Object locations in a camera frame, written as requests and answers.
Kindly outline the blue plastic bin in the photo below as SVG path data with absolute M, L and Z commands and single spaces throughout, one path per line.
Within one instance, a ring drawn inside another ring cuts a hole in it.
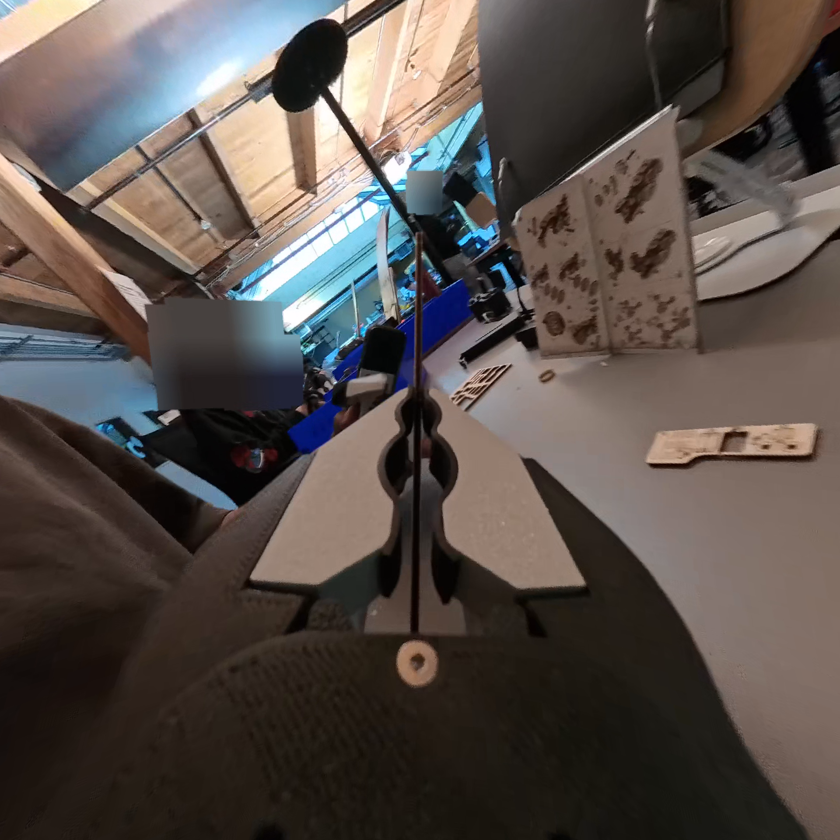
M 465 282 L 459 280 L 423 305 L 423 359 L 474 319 L 469 298 Z M 398 329 L 406 335 L 405 353 L 395 385 L 400 391 L 413 381 L 414 316 Z M 328 398 L 325 406 L 292 428 L 290 437 L 301 453 L 310 454 L 330 439 L 338 411 Z

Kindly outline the grey desk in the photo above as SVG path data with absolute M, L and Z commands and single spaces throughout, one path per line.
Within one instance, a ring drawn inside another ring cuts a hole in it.
M 812 838 L 838 838 L 838 234 L 767 287 L 700 305 L 702 351 L 542 360 L 469 322 L 426 361 L 646 565 L 695 638 L 753 757 Z M 539 382 L 539 373 L 555 378 Z M 814 456 L 646 463 L 655 434 L 809 423 Z

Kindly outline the tall wooden board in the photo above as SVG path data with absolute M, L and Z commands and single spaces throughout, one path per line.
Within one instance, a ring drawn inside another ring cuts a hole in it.
M 377 279 L 385 321 L 390 323 L 392 326 L 398 326 L 402 322 L 402 314 L 393 270 L 389 263 L 389 220 L 390 209 L 386 208 L 382 210 L 377 222 L 375 234 L 375 257 Z

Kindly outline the folded paper instruction booklet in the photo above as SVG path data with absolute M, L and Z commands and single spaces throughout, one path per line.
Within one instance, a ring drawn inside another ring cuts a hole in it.
M 663 108 L 517 211 L 544 359 L 700 350 L 678 114 Z

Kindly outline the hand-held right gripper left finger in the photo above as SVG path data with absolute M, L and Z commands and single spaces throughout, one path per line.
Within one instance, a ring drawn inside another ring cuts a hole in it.
M 314 454 L 249 576 L 262 591 L 373 601 L 397 548 L 399 500 L 411 473 L 409 388 Z

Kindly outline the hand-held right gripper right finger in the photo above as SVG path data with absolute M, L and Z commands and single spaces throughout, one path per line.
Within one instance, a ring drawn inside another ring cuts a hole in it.
M 432 519 L 440 600 L 495 604 L 586 592 L 520 455 L 439 390 L 427 392 L 423 422 L 440 488 Z

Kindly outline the person's brown clothing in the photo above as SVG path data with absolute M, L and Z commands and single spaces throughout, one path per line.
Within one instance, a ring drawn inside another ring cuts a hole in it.
M 218 534 L 251 549 L 258 511 L 216 508 L 89 427 L 2 397 L 2 838 L 25 836 L 74 775 L 194 555 Z

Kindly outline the black device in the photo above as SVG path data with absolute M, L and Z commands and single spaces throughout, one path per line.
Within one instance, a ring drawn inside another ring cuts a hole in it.
M 469 299 L 469 310 L 482 323 L 498 322 L 511 314 L 512 305 L 503 289 L 493 288 Z

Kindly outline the rounded wooden board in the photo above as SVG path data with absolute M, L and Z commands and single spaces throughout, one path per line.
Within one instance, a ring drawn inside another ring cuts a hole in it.
M 832 1 L 733 1 L 729 52 L 716 97 L 692 113 L 680 142 L 696 158 L 763 116 L 809 63 L 832 23 Z

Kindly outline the white monitor stand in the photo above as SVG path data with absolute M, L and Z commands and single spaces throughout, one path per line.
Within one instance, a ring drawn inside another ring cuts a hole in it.
M 691 141 L 700 135 L 699 119 L 681 119 L 676 124 L 677 139 L 684 155 L 684 173 L 708 181 L 715 189 L 722 189 L 740 198 L 762 205 L 774 216 L 774 224 L 751 238 L 733 238 L 729 235 L 696 237 L 693 256 L 696 274 L 701 275 L 734 257 L 739 251 L 766 238 L 785 231 L 800 211 L 800 199 L 788 183 L 772 181 L 762 170 L 751 169 L 746 164 L 712 148 L 688 155 Z

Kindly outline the wooden puzzle sheet with window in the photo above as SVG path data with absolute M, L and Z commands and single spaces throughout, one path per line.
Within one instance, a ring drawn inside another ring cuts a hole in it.
M 422 456 L 424 441 L 424 389 L 423 389 L 423 259 L 424 234 L 419 230 L 415 235 L 415 306 L 414 306 L 414 341 L 413 341 L 413 397 L 412 397 L 412 485 L 411 485 L 411 570 L 409 591 L 409 632 L 419 632 L 419 564 L 422 490 Z

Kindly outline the small wooden puzzle strip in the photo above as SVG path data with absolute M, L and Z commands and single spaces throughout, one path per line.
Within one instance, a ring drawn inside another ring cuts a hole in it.
M 649 466 L 688 466 L 701 459 L 801 459 L 816 450 L 818 426 L 787 423 L 703 427 L 657 432 Z

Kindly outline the wooden puzzle sheet with cutouts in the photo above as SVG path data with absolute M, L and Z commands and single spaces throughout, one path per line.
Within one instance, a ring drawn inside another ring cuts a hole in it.
M 511 367 L 512 365 L 508 363 L 478 369 L 452 392 L 450 401 L 462 410 L 468 411 L 509 372 Z

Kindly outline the black computer monitor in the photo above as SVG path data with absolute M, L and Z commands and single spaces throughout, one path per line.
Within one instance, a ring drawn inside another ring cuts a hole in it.
M 725 1 L 480 1 L 500 225 L 662 108 L 716 97 L 729 25 Z

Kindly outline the black flat bar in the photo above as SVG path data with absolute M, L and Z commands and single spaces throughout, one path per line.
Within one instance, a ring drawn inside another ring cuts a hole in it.
M 462 368 L 466 369 L 470 363 L 493 350 L 499 344 L 504 343 L 510 337 L 514 337 L 525 326 L 526 322 L 521 317 L 516 317 L 502 323 L 499 327 L 487 332 L 478 341 L 464 350 L 458 357 L 458 363 Z

